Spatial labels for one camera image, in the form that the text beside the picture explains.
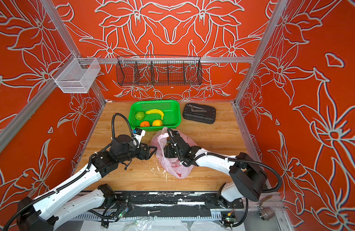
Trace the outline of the pink plastic bag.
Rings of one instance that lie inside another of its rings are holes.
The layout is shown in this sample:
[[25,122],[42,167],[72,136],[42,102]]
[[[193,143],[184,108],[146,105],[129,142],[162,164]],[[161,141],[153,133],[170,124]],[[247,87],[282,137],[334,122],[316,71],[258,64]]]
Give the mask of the pink plastic bag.
[[185,167],[181,164],[181,162],[178,160],[178,158],[166,158],[164,156],[164,148],[167,146],[167,140],[168,140],[168,133],[167,133],[167,128],[164,127],[162,130],[159,130],[156,132],[154,137],[152,138],[152,141],[150,143],[150,146],[155,146],[157,147],[157,151],[155,153],[155,156],[157,160],[159,161],[160,165],[170,174],[175,176],[178,179],[185,179],[188,177],[188,175],[191,173],[193,168],[195,167],[194,165],[191,165],[189,167]]

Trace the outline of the yellow lemon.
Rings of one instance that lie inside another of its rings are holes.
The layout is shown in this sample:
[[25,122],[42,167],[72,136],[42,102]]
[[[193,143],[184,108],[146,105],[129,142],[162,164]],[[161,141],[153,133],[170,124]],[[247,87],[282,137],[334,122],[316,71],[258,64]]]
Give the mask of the yellow lemon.
[[153,121],[152,126],[153,127],[161,127],[161,126],[163,126],[163,121],[160,119],[156,119]]

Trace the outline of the orange fruit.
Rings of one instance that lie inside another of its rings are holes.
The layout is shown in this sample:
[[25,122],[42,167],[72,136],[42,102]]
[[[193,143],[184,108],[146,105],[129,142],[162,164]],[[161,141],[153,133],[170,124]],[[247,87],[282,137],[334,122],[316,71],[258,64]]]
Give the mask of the orange fruit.
[[148,121],[142,121],[140,124],[140,127],[142,127],[142,128],[150,127],[150,123]]

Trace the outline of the green lime fruit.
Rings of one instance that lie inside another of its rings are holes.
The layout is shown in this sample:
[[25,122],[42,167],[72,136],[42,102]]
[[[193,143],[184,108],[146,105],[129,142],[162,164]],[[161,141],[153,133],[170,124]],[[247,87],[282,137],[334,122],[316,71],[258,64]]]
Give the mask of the green lime fruit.
[[136,120],[139,120],[139,121],[142,121],[145,117],[145,113],[142,112],[142,111],[139,111],[135,114],[135,119]]

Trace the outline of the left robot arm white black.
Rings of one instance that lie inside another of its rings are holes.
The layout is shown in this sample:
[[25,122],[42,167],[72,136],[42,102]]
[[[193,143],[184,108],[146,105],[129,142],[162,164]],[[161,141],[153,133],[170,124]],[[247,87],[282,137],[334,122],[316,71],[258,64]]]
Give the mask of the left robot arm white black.
[[130,135],[116,136],[112,131],[112,141],[101,151],[89,157],[88,164],[76,174],[47,193],[31,199],[26,197],[18,203],[17,212],[8,220],[3,230],[7,231],[16,221],[21,231],[54,231],[72,218],[94,208],[117,204],[113,189],[101,185],[91,193],[73,199],[83,189],[99,181],[119,164],[129,166],[132,159],[149,160],[157,147],[141,142],[145,131],[130,130]]

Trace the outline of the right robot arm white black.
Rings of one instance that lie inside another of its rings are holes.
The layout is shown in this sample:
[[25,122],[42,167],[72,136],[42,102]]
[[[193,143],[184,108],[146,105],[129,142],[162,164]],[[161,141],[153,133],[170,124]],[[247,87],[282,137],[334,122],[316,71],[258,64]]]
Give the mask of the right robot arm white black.
[[[262,193],[278,191],[283,180],[272,167],[254,161],[248,154],[241,152],[238,156],[225,156],[210,152],[199,146],[190,146],[178,131],[167,129],[172,148],[172,154],[178,158],[184,167],[207,167],[222,172],[231,177],[231,183],[225,183],[219,190],[219,198],[233,202],[239,198],[246,198],[257,202]],[[270,189],[265,189],[267,174],[265,169],[272,172],[277,183]]]

